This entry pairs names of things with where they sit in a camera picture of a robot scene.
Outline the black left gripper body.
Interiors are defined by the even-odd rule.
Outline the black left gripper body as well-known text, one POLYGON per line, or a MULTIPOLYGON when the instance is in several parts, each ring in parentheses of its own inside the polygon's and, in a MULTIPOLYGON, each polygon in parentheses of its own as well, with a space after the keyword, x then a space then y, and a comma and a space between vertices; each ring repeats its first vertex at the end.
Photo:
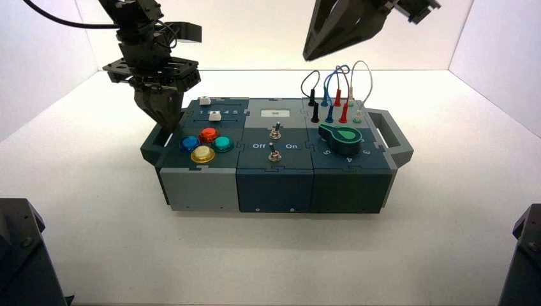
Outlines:
POLYGON ((103 67, 113 83, 154 84, 181 92, 200 81, 198 62, 172 57, 172 46, 163 41, 120 42, 122 57, 103 67))

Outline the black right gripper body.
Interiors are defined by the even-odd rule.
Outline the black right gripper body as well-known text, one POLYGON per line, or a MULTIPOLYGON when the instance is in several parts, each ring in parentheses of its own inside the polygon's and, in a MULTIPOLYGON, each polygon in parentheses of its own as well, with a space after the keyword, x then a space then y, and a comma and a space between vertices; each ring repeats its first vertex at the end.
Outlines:
POLYGON ((392 10, 397 10, 407 17, 408 22, 420 23, 433 10, 441 8, 441 4, 434 0, 374 0, 368 1, 372 4, 375 12, 382 19, 386 19, 392 10))

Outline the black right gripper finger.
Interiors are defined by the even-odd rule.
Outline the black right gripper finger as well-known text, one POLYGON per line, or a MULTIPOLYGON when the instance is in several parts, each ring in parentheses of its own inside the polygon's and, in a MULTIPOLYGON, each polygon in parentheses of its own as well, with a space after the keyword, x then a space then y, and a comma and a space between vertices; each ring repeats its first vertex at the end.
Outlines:
POLYGON ((373 38, 383 27, 383 1, 316 1, 302 52, 313 61, 373 38))
POLYGON ((317 16, 305 42, 305 60, 313 61, 370 40, 383 29, 385 21, 376 13, 317 16))

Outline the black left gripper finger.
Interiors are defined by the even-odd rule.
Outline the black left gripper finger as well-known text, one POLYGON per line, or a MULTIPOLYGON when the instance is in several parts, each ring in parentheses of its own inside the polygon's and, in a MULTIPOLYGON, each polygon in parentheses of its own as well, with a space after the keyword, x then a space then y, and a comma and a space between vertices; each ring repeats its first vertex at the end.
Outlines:
POLYGON ((169 111, 169 129, 176 129, 182 117, 182 102, 184 93, 179 91, 170 91, 168 111, 169 111))
POLYGON ((135 103, 165 131, 172 131, 172 91, 137 89, 135 103))

